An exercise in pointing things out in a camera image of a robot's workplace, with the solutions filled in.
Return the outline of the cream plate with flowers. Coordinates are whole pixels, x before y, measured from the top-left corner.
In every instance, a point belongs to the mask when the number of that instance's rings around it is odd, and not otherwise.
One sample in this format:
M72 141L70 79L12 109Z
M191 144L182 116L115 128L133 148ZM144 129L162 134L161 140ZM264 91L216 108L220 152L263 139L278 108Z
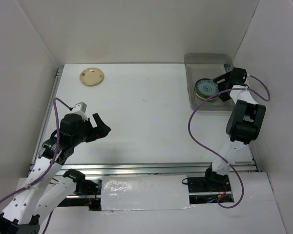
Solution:
M80 73L80 82L86 86L94 86L104 79L104 73L99 68L87 68Z

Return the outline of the lime green plate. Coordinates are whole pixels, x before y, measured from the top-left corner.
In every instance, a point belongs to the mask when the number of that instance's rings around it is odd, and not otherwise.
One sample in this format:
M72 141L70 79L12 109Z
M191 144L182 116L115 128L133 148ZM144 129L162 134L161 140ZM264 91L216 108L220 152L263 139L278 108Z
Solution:
M219 96L218 95L204 95L204 94L202 94L202 93L199 93L199 92L195 92L195 95L198 97L198 98L200 98L201 100L207 100L207 99L209 99L209 100L214 100L214 99L216 99L216 98L218 98Z

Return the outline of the blue patterned plate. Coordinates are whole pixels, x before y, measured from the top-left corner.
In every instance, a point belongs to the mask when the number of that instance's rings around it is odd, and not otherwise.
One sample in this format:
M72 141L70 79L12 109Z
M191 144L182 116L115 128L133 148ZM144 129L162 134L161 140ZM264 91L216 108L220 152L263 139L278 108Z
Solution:
M196 81L194 90L198 96L205 98L209 98L219 92L218 84L209 78L202 78Z

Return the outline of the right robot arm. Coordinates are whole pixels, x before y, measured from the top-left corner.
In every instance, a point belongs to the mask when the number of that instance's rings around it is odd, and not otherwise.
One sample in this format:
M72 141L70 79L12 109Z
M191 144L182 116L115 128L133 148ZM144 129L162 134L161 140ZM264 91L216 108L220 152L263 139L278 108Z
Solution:
M220 153L224 159L218 157L213 161L203 178L203 186L208 191L214 191L220 184L227 182L230 165L259 135L266 107L258 104L251 96L246 84L247 76L245 69L233 68L230 72L213 79L218 83L219 91L230 90L219 94L218 97L222 102L232 100L234 108L226 126L229 143L224 145Z

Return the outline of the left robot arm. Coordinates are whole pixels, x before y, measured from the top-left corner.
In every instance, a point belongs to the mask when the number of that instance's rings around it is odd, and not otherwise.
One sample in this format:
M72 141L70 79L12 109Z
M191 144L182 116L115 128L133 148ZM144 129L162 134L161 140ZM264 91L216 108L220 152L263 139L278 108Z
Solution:
M75 169L65 171L54 185L51 180L75 147L106 137L111 131L95 113L96 127L79 114L67 114L39 151L38 159L22 188L13 192L11 202L0 212L0 234L37 234L49 214L70 194L80 195L96 184Z

